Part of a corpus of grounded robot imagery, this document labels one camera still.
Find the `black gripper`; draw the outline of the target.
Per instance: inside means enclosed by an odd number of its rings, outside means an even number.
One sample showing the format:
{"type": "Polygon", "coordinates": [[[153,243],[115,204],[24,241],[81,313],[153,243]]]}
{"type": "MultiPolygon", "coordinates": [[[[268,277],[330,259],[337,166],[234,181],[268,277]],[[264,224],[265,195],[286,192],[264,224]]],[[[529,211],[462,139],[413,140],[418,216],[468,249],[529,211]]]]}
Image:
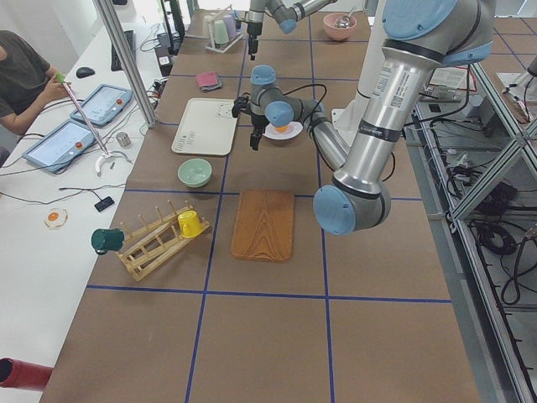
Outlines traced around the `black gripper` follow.
{"type": "Polygon", "coordinates": [[[236,29],[240,30],[246,25],[246,33],[248,34],[248,54],[250,60],[256,60],[258,53],[258,36],[263,30],[263,12],[260,10],[235,11],[234,19],[236,29]]]}
{"type": "Polygon", "coordinates": [[[249,95],[241,95],[233,102],[232,116],[234,118],[239,118],[241,113],[247,114],[250,117],[254,130],[250,134],[249,145],[252,150],[258,151],[259,143],[262,138],[263,116],[253,110],[253,104],[250,101],[249,95]]]}

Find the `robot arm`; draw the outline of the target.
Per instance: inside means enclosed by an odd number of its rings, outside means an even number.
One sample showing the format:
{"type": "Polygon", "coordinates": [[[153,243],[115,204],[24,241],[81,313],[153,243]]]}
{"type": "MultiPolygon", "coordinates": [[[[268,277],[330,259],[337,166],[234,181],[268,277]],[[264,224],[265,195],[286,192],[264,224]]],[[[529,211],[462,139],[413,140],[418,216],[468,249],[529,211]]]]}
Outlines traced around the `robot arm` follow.
{"type": "Polygon", "coordinates": [[[251,91],[235,100],[232,115],[251,118],[253,149],[268,126],[301,123],[333,171],[331,184],[315,194],[316,221],[335,235],[373,228],[386,219],[391,207],[381,175],[425,83],[436,68],[470,65],[489,56],[495,11],[493,1],[380,5],[374,24],[385,33],[380,45],[384,59],[350,144],[319,102],[285,95],[269,65],[252,69],[251,91]]]}
{"type": "Polygon", "coordinates": [[[240,12],[236,18],[237,22],[247,25],[248,55],[250,60],[256,59],[259,37],[262,35],[263,21],[267,13],[284,34],[289,34],[296,28],[300,20],[318,12],[331,3],[334,3],[334,1],[307,0],[295,1],[290,6],[286,6],[280,0],[252,0],[249,3],[249,9],[240,12]]]}

